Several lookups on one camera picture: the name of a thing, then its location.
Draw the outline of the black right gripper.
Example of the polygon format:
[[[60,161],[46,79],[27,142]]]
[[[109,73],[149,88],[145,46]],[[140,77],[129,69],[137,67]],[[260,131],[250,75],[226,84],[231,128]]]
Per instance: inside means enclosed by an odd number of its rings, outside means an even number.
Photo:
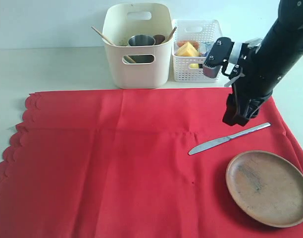
[[[227,125],[245,126],[258,115],[259,108],[272,94],[278,67],[275,65],[278,45],[261,42],[251,47],[248,43],[234,43],[230,63],[239,68],[232,73],[232,94],[228,95],[222,121]]]

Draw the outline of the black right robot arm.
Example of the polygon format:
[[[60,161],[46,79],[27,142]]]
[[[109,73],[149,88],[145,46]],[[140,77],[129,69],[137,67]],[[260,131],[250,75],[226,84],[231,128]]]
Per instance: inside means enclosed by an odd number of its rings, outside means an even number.
[[[303,56],[303,0],[282,0],[278,17],[258,47],[239,56],[222,121],[246,125],[258,115],[274,87]]]

